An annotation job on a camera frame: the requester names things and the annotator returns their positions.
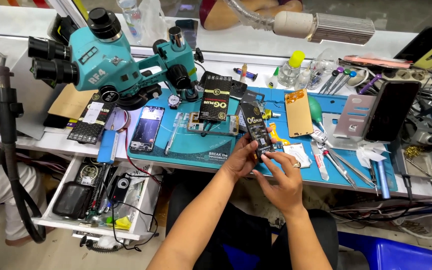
blue plastic chair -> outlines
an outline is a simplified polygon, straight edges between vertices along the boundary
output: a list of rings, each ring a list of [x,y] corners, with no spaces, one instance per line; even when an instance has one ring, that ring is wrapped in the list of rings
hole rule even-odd
[[[338,231],[339,244],[360,251],[370,270],[432,269],[432,250],[373,236]]]

person's left hand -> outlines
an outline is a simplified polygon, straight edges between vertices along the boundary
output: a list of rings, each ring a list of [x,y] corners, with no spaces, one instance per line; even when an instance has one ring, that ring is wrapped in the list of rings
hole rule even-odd
[[[273,131],[272,127],[266,128],[268,133]],[[271,143],[276,143],[276,138],[271,139]],[[237,181],[240,177],[248,175],[258,162],[255,159],[255,150],[258,148],[257,141],[251,141],[249,132],[241,137],[236,145],[234,145],[233,152],[224,162],[221,169],[226,170],[231,176],[234,176],[234,180]]]

yellow bottle cap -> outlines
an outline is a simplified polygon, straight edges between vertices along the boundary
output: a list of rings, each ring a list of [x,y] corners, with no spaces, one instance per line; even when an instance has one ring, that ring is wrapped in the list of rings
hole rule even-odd
[[[301,62],[303,62],[303,60],[304,60],[304,52],[297,50],[293,52],[293,55],[291,55],[288,64],[292,67],[299,67],[301,66]]]

turquoise microscope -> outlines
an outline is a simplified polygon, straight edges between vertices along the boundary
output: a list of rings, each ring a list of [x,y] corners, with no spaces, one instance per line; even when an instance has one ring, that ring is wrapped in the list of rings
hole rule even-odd
[[[116,102],[129,111],[157,99],[162,94],[161,82],[175,95],[184,92],[187,101],[198,99],[195,61],[203,63],[203,54],[198,48],[193,54],[179,27],[169,29],[169,41],[153,44],[153,56],[136,62],[113,12],[95,8],[87,24],[71,34],[69,46],[29,37],[35,79],[73,83],[78,91],[98,89],[105,102]],[[141,72],[155,66],[161,71]]]

person's right hand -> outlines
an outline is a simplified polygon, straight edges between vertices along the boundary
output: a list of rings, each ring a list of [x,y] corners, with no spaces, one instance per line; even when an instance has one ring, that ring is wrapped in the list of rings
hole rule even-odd
[[[269,158],[281,164],[284,172]],[[300,214],[304,210],[303,179],[300,169],[293,167],[297,163],[296,158],[283,152],[265,152],[261,155],[261,159],[279,184],[271,185],[262,173],[255,169],[252,170],[264,195],[283,213],[285,218]]]

